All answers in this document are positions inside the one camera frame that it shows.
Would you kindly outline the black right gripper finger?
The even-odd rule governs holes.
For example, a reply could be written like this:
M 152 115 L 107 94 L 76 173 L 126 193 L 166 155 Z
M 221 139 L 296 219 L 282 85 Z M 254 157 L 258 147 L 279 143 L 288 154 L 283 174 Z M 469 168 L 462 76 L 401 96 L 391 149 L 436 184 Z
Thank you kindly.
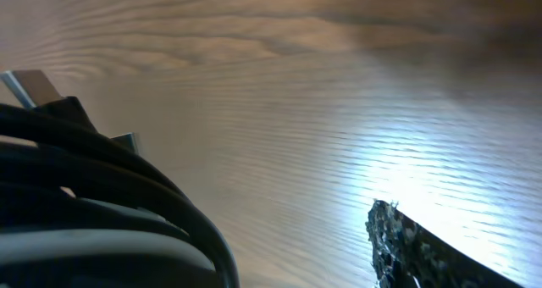
M 376 200 L 366 222 L 378 288 L 520 288 Z

